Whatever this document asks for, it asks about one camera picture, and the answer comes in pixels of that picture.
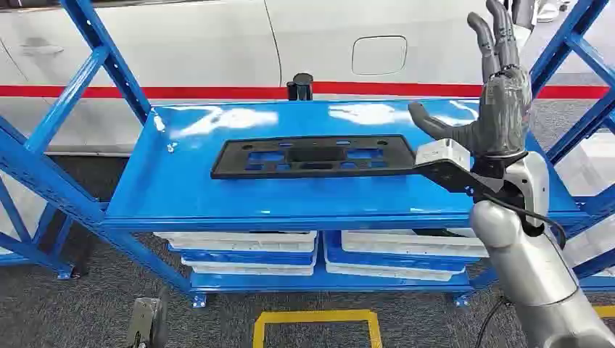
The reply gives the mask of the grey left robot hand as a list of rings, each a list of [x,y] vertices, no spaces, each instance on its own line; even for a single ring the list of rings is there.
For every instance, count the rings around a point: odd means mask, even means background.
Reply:
[[[155,297],[138,297],[133,303],[124,347],[165,347],[168,342],[168,288]]]

